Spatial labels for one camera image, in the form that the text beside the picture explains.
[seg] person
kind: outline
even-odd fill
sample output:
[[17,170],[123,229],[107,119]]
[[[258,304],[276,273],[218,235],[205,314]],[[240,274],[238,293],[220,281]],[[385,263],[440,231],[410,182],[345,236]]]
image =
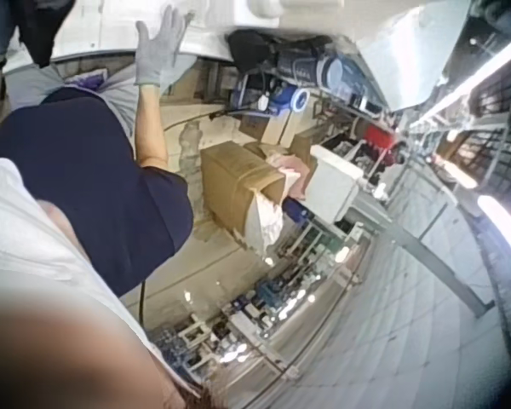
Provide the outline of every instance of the person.
[[117,296],[172,257],[193,224],[159,109],[161,93],[196,60],[177,55],[186,22],[167,8],[155,38],[136,27],[135,64],[96,92],[66,86],[54,65],[8,75],[13,111],[0,126],[0,158]]
[[[185,183],[167,171],[158,84],[194,59],[170,69],[184,30],[176,10],[165,10],[153,40],[137,25],[136,119],[130,68],[98,95],[62,87],[53,69],[15,79],[30,81],[17,85],[31,94],[9,82],[18,109],[0,129],[0,407],[225,407],[166,364],[117,297],[140,279],[137,268],[149,272],[137,257],[160,262],[144,234],[164,257],[191,223]],[[55,90],[45,92],[44,78]],[[38,95],[41,105],[29,103]],[[137,163],[124,128],[134,125]],[[99,249],[106,257],[93,258]],[[122,262],[134,278],[97,273]]]

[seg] open cardboard box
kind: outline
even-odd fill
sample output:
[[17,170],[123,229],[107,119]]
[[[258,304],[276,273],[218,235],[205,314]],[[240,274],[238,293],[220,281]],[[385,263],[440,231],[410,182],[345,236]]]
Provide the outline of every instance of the open cardboard box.
[[230,232],[244,236],[254,192],[281,205],[285,176],[264,159],[232,141],[201,151],[204,203]]

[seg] white garment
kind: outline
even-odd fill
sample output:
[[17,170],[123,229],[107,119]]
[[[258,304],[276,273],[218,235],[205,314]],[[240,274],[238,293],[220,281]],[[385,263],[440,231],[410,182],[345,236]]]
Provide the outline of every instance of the white garment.
[[144,330],[89,261],[26,191],[13,162],[3,158],[0,158],[0,270],[0,288],[11,293],[39,291],[45,297],[60,297],[62,304],[90,296],[103,304],[129,326],[177,384],[191,390],[164,362]]

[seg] gray glove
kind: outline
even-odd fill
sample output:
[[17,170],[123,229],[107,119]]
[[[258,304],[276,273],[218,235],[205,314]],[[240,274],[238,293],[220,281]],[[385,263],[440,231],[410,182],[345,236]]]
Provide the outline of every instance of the gray glove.
[[136,21],[136,29],[138,48],[135,57],[135,84],[159,86],[161,71],[174,65],[175,55],[186,30],[186,21],[177,9],[168,6],[155,38],[150,40],[147,26],[142,21]]

